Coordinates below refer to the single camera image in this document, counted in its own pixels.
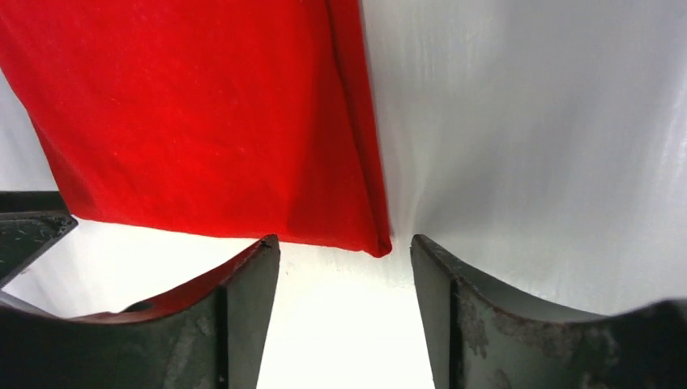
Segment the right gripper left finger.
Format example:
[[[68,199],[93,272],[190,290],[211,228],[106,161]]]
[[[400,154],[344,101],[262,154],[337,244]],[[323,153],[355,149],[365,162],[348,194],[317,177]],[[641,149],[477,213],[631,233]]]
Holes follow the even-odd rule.
[[[4,388],[254,388],[279,275],[265,236],[120,313],[1,310]]]

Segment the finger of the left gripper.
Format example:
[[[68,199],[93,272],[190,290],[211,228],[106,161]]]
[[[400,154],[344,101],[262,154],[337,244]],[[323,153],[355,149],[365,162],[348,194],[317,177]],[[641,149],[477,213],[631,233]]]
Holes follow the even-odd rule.
[[[1,286],[9,284],[77,225],[57,191],[3,191]]]

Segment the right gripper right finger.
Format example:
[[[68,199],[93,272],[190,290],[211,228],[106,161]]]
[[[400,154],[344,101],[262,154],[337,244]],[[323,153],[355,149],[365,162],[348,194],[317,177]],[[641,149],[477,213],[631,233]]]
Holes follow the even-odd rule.
[[[416,295],[437,388],[683,388],[686,303],[603,316],[525,293],[417,234]]]

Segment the red t-shirt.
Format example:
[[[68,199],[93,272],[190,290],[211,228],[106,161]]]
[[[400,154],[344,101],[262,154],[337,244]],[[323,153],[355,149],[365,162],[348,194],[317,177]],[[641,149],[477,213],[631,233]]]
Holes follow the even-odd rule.
[[[357,1],[4,1],[1,68],[82,219],[391,251]]]

